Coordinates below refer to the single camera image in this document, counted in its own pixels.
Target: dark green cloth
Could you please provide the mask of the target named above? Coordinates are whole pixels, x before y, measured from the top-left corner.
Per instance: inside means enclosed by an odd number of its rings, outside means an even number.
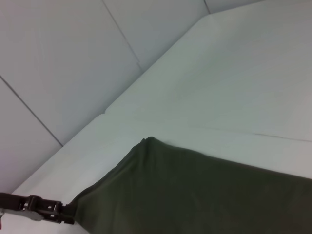
[[[312,180],[142,140],[78,195],[91,234],[311,234]]]

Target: white wall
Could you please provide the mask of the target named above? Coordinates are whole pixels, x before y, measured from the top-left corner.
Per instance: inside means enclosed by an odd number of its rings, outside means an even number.
[[[211,13],[229,10],[262,0],[205,0]]]
[[[103,0],[147,70],[200,18],[204,0]]]
[[[0,74],[65,144],[141,70],[101,0],[2,0]]]
[[[13,192],[60,148],[0,79],[0,192]]]

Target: white surface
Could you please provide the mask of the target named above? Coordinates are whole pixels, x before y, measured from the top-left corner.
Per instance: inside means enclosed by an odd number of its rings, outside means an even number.
[[[225,11],[232,8],[244,6],[262,0],[204,0],[206,1],[210,13]]]
[[[101,0],[1,0],[0,74],[64,144],[141,71]]]
[[[59,148],[0,79],[0,192],[13,192]]]
[[[106,113],[312,140],[312,2],[206,16]]]
[[[48,160],[16,191],[69,203],[138,144],[154,136],[166,143],[248,165],[312,178],[312,143],[220,130],[183,128],[101,115]],[[6,214],[2,234],[77,234],[79,225],[35,222]]]
[[[208,14],[204,0],[104,0],[147,70]]]

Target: black metal clamp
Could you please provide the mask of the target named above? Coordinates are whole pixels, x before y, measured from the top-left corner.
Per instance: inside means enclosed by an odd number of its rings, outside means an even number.
[[[45,200],[39,196],[17,196],[0,193],[0,213],[28,217],[35,221],[74,224],[76,206],[63,206],[60,201]]]

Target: olive green fabric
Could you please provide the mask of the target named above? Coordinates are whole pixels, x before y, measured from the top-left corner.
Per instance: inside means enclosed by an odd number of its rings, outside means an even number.
[[[74,201],[91,234],[311,234],[312,181],[150,137]]]

